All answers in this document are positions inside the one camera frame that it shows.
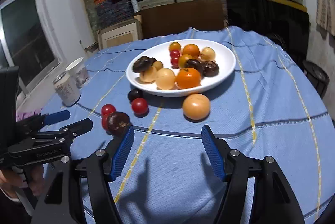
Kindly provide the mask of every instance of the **table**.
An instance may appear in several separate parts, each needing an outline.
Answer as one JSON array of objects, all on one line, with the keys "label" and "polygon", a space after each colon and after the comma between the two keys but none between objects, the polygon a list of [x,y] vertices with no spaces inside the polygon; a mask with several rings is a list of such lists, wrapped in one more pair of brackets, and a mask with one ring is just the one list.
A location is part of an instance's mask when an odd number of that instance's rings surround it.
[{"label": "table", "polygon": [[[183,117],[184,98],[145,95],[146,117],[135,117],[125,76],[129,62],[144,50],[178,39],[207,39],[231,49],[235,71],[204,94],[210,115],[193,123]],[[209,125],[219,138],[248,157],[272,155],[288,179],[306,223],[313,223],[335,192],[335,131],[319,95],[280,46],[255,32],[238,27],[222,31],[187,31],[103,49],[86,62],[91,79],[81,89],[78,103],[67,108],[71,118],[46,130],[89,117],[93,129],[75,139],[74,159],[104,148],[112,136],[101,126],[101,107],[113,104],[127,113],[135,126],[135,141],[122,175],[110,183],[124,223],[212,223],[226,184],[214,176],[200,134]],[[57,94],[42,113],[65,109]],[[94,223],[82,182],[85,214]],[[253,199],[249,179],[242,222],[247,223]]]}]

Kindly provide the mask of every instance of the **human hand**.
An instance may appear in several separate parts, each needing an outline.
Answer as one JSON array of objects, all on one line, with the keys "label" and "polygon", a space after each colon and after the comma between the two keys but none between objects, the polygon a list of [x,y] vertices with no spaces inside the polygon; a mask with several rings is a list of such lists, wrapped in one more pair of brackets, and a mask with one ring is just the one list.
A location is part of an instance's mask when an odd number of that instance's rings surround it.
[{"label": "human hand", "polygon": [[[43,191],[44,180],[43,180],[44,168],[42,165],[35,166],[31,170],[32,182],[29,182],[29,188],[32,190],[34,196],[39,196]],[[6,194],[11,198],[17,198],[14,186],[25,188],[27,183],[23,182],[21,177],[10,169],[0,170],[0,188],[2,188]]]}]

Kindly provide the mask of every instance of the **paper cup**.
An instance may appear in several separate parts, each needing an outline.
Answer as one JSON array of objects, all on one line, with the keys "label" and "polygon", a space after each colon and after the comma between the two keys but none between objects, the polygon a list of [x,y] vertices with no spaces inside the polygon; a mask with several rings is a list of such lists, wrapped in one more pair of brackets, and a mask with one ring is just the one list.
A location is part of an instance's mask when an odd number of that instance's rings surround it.
[{"label": "paper cup", "polygon": [[65,69],[76,80],[78,87],[83,87],[85,82],[89,80],[83,59],[83,57],[76,59]]}]

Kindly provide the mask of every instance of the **red ball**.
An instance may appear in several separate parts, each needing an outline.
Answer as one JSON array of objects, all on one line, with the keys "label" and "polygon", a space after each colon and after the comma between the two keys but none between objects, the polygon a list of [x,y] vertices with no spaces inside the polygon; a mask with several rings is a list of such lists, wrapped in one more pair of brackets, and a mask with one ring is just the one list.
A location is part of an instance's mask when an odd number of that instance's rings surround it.
[{"label": "red ball", "polygon": [[108,114],[105,114],[102,118],[101,118],[101,125],[103,127],[104,130],[108,131]]},{"label": "red ball", "polygon": [[131,108],[135,114],[142,115],[148,111],[148,103],[144,98],[136,98],[131,102]]},{"label": "red ball", "polygon": [[105,114],[109,114],[109,113],[112,113],[112,112],[115,112],[115,111],[116,111],[116,109],[112,104],[105,104],[101,108],[101,115],[104,116]]},{"label": "red ball", "polygon": [[178,60],[179,60],[179,56],[174,56],[171,58],[171,64],[173,67],[178,67]]},{"label": "red ball", "polygon": [[180,57],[180,52],[175,49],[170,52],[170,57]]}]

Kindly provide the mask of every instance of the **window frame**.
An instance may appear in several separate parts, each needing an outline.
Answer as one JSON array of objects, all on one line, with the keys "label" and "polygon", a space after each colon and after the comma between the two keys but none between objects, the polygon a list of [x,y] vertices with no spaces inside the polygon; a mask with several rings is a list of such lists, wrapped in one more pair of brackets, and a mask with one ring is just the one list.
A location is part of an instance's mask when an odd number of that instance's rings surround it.
[{"label": "window frame", "polygon": [[[16,0],[1,0],[0,11],[1,9],[3,9],[4,7],[6,7],[7,5],[11,4],[14,1]],[[65,61],[64,54],[61,51],[61,48],[58,44],[58,41],[54,33],[54,29],[51,25],[50,17],[46,9],[45,0],[35,0],[35,4],[42,30],[44,32],[48,45],[55,57],[55,60],[53,60],[49,65],[47,65],[36,77],[34,77],[33,80],[28,85],[25,85],[21,78],[19,79],[19,86],[22,92],[17,97],[18,105],[23,102],[26,95],[28,95],[38,85],[38,83],[40,83],[44,78],[46,78],[53,69],[60,66]],[[7,59],[8,65],[14,66],[14,62],[9,52],[4,34],[1,13],[0,13],[0,43],[2,45],[3,52]]]}]

